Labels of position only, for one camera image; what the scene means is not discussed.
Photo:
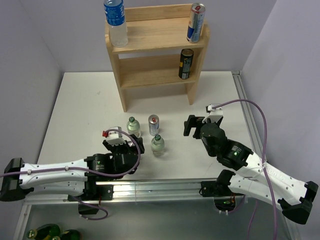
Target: small glass bottle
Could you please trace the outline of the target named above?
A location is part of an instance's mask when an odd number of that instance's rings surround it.
[[[61,233],[59,236],[51,238],[51,240],[82,240],[82,234],[77,230],[67,230]]]
[[[54,236],[59,236],[61,233],[60,227],[57,224],[46,224],[37,229],[31,229],[27,232],[27,239],[43,240],[51,239]]]
[[[155,135],[151,140],[151,150],[155,156],[160,156],[165,152],[165,140],[159,135]]]
[[[133,116],[129,117],[126,129],[129,134],[134,134],[137,138],[141,137],[140,123]]]

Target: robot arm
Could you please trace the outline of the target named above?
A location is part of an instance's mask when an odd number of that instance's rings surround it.
[[[281,172],[269,163],[262,165],[261,158],[240,142],[226,137],[220,128],[223,119],[222,109],[214,109],[214,105],[206,107],[208,117],[190,115],[184,122],[184,135],[188,136],[191,128],[195,128],[193,137],[201,139],[210,157],[216,157],[223,166],[232,170],[223,170],[212,192],[239,193],[254,197],[272,204],[270,189],[264,174],[266,169],[270,178],[276,207],[284,216],[298,223],[306,224],[312,209],[312,202],[318,191],[318,185],[312,181],[302,182]],[[202,192],[204,197],[212,197],[213,193]]]
[[[107,154],[94,154],[87,158],[55,164],[29,164],[22,158],[14,158],[5,168],[4,173],[27,172],[28,174],[5,176],[2,182],[0,201],[11,202],[24,199],[26,195],[68,194],[81,196],[83,200],[91,200],[97,192],[97,181],[111,181],[123,176],[98,176],[74,167],[96,172],[116,175],[130,171],[137,163],[137,148],[131,141],[126,141],[119,132],[110,131],[102,134],[106,139],[103,145],[111,151]],[[137,142],[141,154],[145,152],[143,139],[131,137]]]

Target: white table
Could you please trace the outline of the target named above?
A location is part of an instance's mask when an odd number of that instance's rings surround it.
[[[130,116],[141,125],[145,153],[133,175],[124,180],[170,180],[216,178],[225,169],[209,157],[200,139],[183,136],[189,115],[206,116],[205,106],[238,99],[231,72],[202,72],[196,99],[188,104],[182,85],[128,90],[128,112],[123,112],[112,72],[65,73],[38,159],[39,164],[75,161],[97,153],[107,153],[102,131],[120,126],[126,129]],[[160,118],[159,134],[165,154],[151,152],[148,117]],[[252,148],[240,103],[223,108],[221,128],[229,139]]]

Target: bottle label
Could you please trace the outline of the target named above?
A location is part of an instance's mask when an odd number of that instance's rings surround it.
[[[105,16],[108,24],[120,26],[125,22],[124,0],[117,6],[107,6],[104,4]]]

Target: gray wall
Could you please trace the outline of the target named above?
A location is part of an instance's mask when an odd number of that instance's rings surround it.
[[[249,99],[267,118],[267,157],[280,170],[320,184],[320,1],[277,0],[242,72]],[[254,111],[261,136],[261,116]],[[304,240],[320,236],[320,196]]]
[[[60,81],[56,61],[19,0],[1,1],[1,172],[14,157],[29,163],[38,160]],[[12,239],[21,205],[0,202],[0,239]]]
[[[21,0],[64,72],[111,71],[103,0]],[[194,0],[124,0],[126,7]],[[241,70],[276,0],[203,0],[211,39],[205,70]]]

